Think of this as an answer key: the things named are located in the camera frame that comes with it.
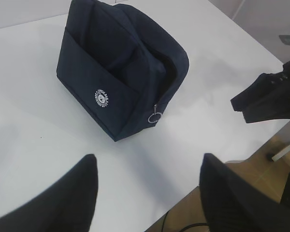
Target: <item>black fabric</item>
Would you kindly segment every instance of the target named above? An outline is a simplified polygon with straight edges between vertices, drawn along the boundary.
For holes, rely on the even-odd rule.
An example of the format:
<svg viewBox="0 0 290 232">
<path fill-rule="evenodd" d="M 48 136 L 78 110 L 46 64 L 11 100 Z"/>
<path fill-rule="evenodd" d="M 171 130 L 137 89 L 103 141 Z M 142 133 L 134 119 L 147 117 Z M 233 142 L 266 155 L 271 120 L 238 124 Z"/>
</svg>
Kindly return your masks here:
<svg viewBox="0 0 290 232">
<path fill-rule="evenodd" d="M 203 159 L 200 192 L 211 232 L 290 232 L 290 209 L 250 186 L 212 154 Z"/>
<path fill-rule="evenodd" d="M 97 161 L 86 155 L 49 189 L 0 218 L 0 232 L 88 232 L 97 193 Z"/>
<path fill-rule="evenodd" d="M 114 141 L 155 126 L 154 106 L 164 112 L 188 68 L 183 48 L 134 7 L 72 1 L 57 77 Z"/>
<path fill-rule="evenodd" d="M 246 123 L 290 119 L 290 61 L 282 72 L 261 74 L 231 103 L 235 111 L 243 112 Z"/>
</svg>

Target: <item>wooden floor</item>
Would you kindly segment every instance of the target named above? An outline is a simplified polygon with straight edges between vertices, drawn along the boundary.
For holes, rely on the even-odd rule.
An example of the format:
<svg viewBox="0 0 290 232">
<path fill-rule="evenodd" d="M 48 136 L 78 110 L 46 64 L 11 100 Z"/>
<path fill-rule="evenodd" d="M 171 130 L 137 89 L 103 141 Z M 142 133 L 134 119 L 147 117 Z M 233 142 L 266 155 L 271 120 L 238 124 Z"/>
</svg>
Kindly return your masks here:
<svg viewBox="0 0 290 232">
<path fill-rule="evenodd" d="M 269 152 L 275 153 L 283 146 L 284 144 L 277 137 L 273 137 L 249 159 L 242 163 L 227 165 L 249 184 L 279 202 L 290 172 L 290 154 L 277 162 L 268 161 L 265 155 Z M 164 216 L 146 232 L 161 232 L 163 219 Z M 196 187 L 170 210 L 163 232 L 178 232 L 187 225 L 201 222 L 206 222 L 206 220 L 202 210 L 200 191 Z M 209 231 L 208 227 L 195 227 L 187 230 L 187 232 L 207 231 Z"/>
</svg>

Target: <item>navy blue bag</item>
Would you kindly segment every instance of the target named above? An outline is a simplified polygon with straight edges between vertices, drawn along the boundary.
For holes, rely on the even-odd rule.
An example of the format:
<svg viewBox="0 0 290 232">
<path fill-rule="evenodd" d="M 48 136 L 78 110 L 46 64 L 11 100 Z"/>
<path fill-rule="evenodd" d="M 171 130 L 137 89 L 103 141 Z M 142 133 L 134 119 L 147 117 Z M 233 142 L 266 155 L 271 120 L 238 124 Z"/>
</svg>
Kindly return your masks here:
<svg viewBox="0 0 290 232">
<path fill-rule="evenodd" d="M 184 49 L 134 7 L 72 1 L 57 77 L 114 141 L 155 126 L 188 68 Z"/>
</svg>

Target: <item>metal ring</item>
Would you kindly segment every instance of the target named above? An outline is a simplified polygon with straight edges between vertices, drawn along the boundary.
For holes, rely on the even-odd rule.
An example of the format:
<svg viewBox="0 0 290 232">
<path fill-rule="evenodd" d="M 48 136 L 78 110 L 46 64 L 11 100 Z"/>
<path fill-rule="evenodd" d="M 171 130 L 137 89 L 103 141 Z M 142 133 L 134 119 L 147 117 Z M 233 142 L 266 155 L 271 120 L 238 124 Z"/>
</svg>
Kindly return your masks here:
<svg viewBox="0 0 290 232">
<path fill-rule="evenodd" d="M 156 112 L 155 114 L 152 114 L 151 116 L 148 117 L 148 120 L 147 120 L 147 121 L 148 121 L 149 123 L 156 123 L 156 122 L 158 122 L 158 121 L 160 120 L 160 118 L 159 118 L 158 120 L 150 121 L 151 117 L 154 116 L 154 115 L 160 115 L 160 118 L 162 117 L 162 113 L 160 113 L 160 112 Z"/>
</svg>

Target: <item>white wall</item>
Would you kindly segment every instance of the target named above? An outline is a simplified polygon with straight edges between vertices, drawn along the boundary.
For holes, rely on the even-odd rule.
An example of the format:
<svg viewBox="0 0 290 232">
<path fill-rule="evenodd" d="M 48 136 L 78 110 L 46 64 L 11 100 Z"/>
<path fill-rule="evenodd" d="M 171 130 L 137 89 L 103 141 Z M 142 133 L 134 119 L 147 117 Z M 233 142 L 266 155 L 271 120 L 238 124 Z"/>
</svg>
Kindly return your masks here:
<svg viewBox="0 0 290 232">
<path fill-rule="evenodd" d="M 0 0 L 0 28 L 66 14 L 70 3 L 71 0 Z"/>
<path fill-rule="evenodd" d="M 290 60 L 290 46 L 279 34 L 290 34 L 290 0 L 246 0 L 234 21 L 282 62 Z"/>
<path fill-rule="evenodd" d="M 233 18 L 243 0 L 209 0 L 229 18 Z"/>
</svg>

